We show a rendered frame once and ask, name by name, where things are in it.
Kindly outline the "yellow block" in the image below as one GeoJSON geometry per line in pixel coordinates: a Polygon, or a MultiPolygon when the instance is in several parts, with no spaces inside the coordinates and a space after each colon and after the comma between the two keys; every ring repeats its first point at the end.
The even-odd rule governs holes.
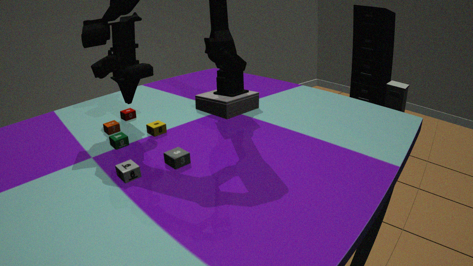
{"type": "Polygon", "coordinates": [[[167,124],[159,120],[146,125],[147,133],[152,136],[158,136],[167,132],[167,124]]]}

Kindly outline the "orange block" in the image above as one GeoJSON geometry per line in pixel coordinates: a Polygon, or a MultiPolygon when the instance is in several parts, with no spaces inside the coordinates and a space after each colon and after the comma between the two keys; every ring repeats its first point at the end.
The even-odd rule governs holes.
{"type": "Polygon", "coordinates": [[[115,120],[103,123],[104,132],[108,135],[114,134],[116,132],[120,132],[120,125],[115,120]]]}

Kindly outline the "red block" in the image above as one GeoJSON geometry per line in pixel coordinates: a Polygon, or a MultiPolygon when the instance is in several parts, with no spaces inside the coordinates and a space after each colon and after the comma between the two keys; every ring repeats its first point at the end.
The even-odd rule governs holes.
{"type": "Polygon", "coordinates": [[[120,111],[120,118],[128,121],[130,119],[136,118],[136,111],[133,110],[132,108],[128,108],[126,110],[120,111]]]}

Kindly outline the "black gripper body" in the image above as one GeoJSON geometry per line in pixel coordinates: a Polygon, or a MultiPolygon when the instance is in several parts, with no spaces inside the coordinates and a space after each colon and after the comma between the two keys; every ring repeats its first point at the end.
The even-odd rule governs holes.
{"type": "Polygon", "coordinates": [[[153,76],[153,67],[150,64],[140,63],[136,59],[136,50],[138,44],[135,40],[125,41],[120,43],[113,43],[113,47],[110,48],[114,54],[114,50],[120,53],[120,58],[123,62],[123,70],[113,70],[113,77],[123,76],[127,81],[139,80],[153,76]]]}

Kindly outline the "green block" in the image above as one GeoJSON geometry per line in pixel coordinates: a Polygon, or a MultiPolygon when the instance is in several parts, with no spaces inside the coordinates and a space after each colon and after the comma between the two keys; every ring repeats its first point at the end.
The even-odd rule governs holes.
{"type": "Polygon", "coordinates": [[[109,136],[109,140],[110,145],[116,150],[125,146],[129,146],[128,135],[125,135],[123,132],[109,136]]]}

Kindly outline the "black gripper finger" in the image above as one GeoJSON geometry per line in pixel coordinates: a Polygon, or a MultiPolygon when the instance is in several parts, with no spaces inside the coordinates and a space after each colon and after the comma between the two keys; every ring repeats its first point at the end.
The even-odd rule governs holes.
{"type": "Polygon", "coordinates": [[[123,78],[123,76],[120,76],[120,77],[111,77],[111,79],[113,79],[115,82],[117,82],[119,88],[120,88],[120,92],[122,93],[122,96],[125,100],[125,103],[127,103],[127,100],[126,100],[126,97],[125,97],[125,90],[123,88],[123,84],[120,83],[117,79],[120,79],[120,78],[123,78]]]}
{"type": "Polygon", "coordinates": [[[127,103],[131,104],[132,100],[133,100],[133,97],[135,96],[135,91],[136,91],[137,85],[140,82],[140,79],[139,80],[134,80],[134,81],[127,81],[127,80],[125,80],[125,78],[120,78],[120,79],[117,79],[117,80],[120,83],[123,84],[123,88],[125,90],[125,97],[126,97],[127,103]]]}

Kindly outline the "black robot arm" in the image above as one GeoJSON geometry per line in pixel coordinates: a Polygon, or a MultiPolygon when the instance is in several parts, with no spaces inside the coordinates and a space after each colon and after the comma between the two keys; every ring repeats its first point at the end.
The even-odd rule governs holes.
{"type": "MultiPolygon", "coordinates": [[[[140,0],[110,0],[110,6],[104,16],[97,20],[83,21],[82,44],[84,48],[106,44],[110,40],[110,25],[112,25],[113,43],[135,40],[135,21],[142,18],[133,13],[132,16],[120,17],[129,14],[140,0]],[[120,22],[115,21],[120,17],[120,22]]],[[[217,91],[215,95],[235,97],[249,90],[244,89],[243,71],[246,62],[237,55],[234,40],[228,27],[227,0],[209,0],[211,17],[211,34],[204,38],[208,58],[215,62],[217,68],[217,91]]],[[[91,65],[95,78],[105,78],[111,71],[123,70],[120,53],[108,50],[108,56],[91,65]]]]}

